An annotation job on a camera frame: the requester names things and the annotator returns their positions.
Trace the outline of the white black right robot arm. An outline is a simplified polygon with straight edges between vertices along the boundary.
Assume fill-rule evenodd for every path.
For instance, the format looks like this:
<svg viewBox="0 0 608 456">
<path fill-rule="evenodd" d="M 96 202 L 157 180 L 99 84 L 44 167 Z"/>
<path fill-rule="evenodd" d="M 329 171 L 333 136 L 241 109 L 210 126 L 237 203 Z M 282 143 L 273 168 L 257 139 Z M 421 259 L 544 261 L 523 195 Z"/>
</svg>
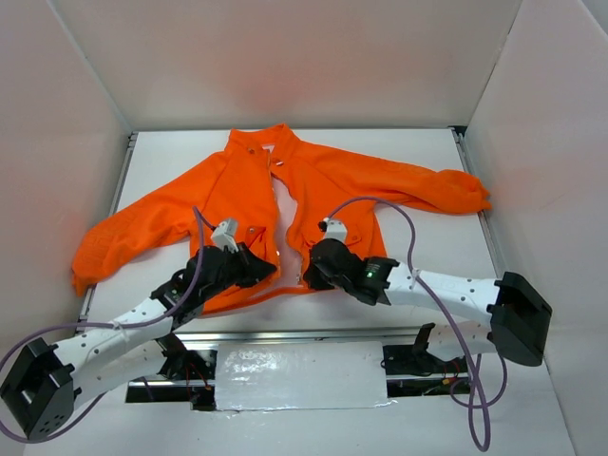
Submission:
<svg viewBox="0 0 608 456">
<path fill-rule="evenodd" d="M 422 371 L 466 353 L 495 352 L 527 367 L 542 363 L 553 311 L 519 274 L 473 279 L 411 270 L 393 258 L 360 258 L 342 242 L 324 239 L 310 251 L 304 280 L 314 290 L 340 289 L 371 306 L 413 306 L 460 318 L 454 326 L 420 328 L 413 360 Z"/>
</svg>

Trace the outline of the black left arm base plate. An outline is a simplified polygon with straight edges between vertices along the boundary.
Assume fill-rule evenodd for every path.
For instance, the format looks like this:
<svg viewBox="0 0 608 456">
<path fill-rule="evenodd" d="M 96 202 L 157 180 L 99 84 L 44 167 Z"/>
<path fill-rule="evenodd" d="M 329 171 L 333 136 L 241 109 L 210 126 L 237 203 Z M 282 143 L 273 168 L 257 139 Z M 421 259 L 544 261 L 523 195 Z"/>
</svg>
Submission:
<svg viewBox="0 0 608 456">
<path fill-rule="evenodd" d="M 185 404 L 191 410 L 214 411 L 217 350 L 189 351 L 182 370 L 136 379 L 127 385 L 127 404 Z"/>
</svg>

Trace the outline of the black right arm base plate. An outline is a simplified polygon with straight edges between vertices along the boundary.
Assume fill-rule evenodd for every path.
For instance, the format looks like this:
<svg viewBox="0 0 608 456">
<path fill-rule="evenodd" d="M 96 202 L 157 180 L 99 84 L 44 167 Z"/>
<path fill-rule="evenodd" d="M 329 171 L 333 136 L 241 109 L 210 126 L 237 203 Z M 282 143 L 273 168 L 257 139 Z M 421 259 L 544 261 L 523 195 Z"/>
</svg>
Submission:
<svg viewBox="0 0 608 456">
<path fill-rule="evenodd" d="M 422 326 L 411 344 L 383 346 L 380 363 L 387 377 L 389 398 L 469 394 L 468 368 L 463 356 L 443 361 L 428 352 L 435 324 Z"/>
</svg>

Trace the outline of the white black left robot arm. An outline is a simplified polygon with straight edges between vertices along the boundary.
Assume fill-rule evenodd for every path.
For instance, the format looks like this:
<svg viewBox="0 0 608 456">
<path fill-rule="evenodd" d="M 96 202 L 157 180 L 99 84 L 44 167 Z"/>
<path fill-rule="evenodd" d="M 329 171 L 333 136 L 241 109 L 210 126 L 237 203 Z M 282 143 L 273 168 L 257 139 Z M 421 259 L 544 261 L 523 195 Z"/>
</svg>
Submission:
<svg viewBox="0 0 608 456">
<path fill-rule="evenodd" d="M 244 244 L 235 251 L 206 246 L 119 317 L 53 344 L 35 335 L 1 386 L 22 440 L 49 440 L 75 409 L 122 384 L 152 375 L 180 376 L 189 354 L 174 331 L 199 316 L 216 295 L 233 286 L 252 288 L 275 271 Z"/>
</svg>

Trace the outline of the orange zip-up jacket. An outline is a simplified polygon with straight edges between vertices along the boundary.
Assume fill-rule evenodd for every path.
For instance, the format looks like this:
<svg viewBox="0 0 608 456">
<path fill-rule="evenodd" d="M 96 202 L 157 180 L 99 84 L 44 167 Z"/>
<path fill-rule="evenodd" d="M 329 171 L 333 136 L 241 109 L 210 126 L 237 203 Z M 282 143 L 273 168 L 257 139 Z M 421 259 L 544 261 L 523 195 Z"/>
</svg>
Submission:
<svg viewBox="0 0 608 456">
<path fill-rule="evenodd" d="M 285 124 L 233 130 L 223 150 L 85 234 L 71 265 L 75 292 L 83 295 L 148 250 L 184 238 L 192 250 L 208 244 L 210 235 L 199 231 L 196 214 L 212 223 L 235 219 L 237 241 L 277 264 L 275 181 L 295 201 L 286 240 L 302 257 L 322 238 L 318 224 L 331 211 L 346 225 L 352 252 L 381 257 L 386 249 L 374 214 L 377 200 L 447 215 L 491 206 L 481 181 L 459 170 L 434 171 L 305 142 Z"/>
</svg>

